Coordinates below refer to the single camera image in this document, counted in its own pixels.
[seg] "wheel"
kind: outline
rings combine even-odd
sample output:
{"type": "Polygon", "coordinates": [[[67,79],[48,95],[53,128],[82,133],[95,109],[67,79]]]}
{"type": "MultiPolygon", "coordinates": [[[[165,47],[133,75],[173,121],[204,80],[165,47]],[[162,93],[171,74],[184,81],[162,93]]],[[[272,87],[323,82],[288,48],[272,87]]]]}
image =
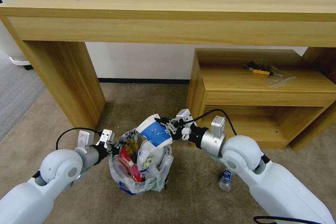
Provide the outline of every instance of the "wheel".
{"type": "Polygon", "coordinates": [[[25,65],[23,66],[26,70],[34,69],[32,65],[25,65]]]}

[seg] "black baseboard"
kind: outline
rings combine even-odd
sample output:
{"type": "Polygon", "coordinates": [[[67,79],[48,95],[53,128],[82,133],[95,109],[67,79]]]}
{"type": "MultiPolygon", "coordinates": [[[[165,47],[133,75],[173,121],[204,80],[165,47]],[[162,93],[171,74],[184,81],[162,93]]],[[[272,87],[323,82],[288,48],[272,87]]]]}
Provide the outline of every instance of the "black baseboard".
{"type": "Polygon", "coordinates": [[[188,79],[121,79],[98,78],[101,83],[189,84],[188,79]]]}

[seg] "desk leg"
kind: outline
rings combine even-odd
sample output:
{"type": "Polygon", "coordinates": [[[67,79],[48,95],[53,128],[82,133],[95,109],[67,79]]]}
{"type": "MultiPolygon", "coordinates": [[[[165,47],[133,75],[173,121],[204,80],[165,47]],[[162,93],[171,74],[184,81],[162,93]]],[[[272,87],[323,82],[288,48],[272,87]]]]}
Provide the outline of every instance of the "desk leg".
{"type": "MultiPolygon", "coordinates": [[[[309,47],[303,58],[336,84],[336,48],[309,47]]],[[[289,144],[294,150],[301,150],[312,139],[336,121],[336,102],[305,128],[289,144]]]]}
{"type": "Polygon", "coordinates": [[[22,41],[8,18],[0,18],[70,123],[95,128],[105,97],[85,43],[22,41]]]}

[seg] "plastic bag with tools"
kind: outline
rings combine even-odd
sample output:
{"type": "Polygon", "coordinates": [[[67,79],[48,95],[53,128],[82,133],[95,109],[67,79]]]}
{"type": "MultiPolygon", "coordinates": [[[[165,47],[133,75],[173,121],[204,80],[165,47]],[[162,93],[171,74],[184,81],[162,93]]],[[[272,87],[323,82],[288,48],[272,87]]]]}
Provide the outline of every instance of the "plastic bag with tools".
{"type": "Polygon", "coordinates": [[[256,59],[246,63],[244,66],[253,73],[267,75],[266,83],[270,88],[277,88],[295,79],[295,76],[276,68],[264,59],[256,59]]]}
{"type": "Polygon", "coordinates": [[[128,168],[119,158],[122,148],[132,140],[142,147],[147,142],[135,129],[126,132],[120,137],[117,142],[120,147],[119,155],[110,155],[108,158],[112,178],[118,183],[120,189],[131,195],[149,190],[161,191],[166,186],[169,169],[174,159],[171,146],[167,145],[163,148],[154,148],[152,150],[140,147],[140,150],[132,157],[143,178],[143,182],[138,182],[132,178],[128,168]]]}

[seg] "wooden desk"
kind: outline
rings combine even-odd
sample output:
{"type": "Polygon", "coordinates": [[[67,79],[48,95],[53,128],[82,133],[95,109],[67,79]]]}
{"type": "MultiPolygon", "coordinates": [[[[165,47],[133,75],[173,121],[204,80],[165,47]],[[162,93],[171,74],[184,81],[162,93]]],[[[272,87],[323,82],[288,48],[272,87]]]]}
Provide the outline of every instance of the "wooden desk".
{"type": "MultiPolygon", "coordinates": [[[[84,41],[308,46],[336,81],[336,0],[13,0],[0,17],[74,126],[95,127],[105,98],[84,41]]],[[[336,105],[293,143],[336,119],[336,105]]]]}

